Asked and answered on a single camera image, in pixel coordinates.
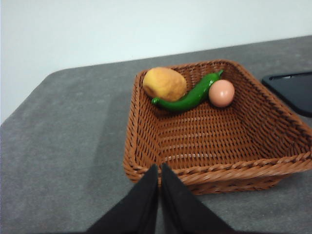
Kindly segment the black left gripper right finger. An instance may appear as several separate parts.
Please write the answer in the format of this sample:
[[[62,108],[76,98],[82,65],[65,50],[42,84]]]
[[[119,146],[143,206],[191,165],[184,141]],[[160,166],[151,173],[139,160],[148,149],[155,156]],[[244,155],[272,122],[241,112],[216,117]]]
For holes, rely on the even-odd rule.
[[[167,164],[161,166],[165,214],[178,234],[233,234],[234,229],[197,199]]]

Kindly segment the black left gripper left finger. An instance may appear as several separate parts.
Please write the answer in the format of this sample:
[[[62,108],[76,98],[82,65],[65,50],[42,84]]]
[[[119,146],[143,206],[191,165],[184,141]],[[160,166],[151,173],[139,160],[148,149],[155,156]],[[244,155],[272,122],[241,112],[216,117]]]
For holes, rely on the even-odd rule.
[[[158,209],[158,169],[150,167],[129,193],[95,222],[87,234],[153,234]]]

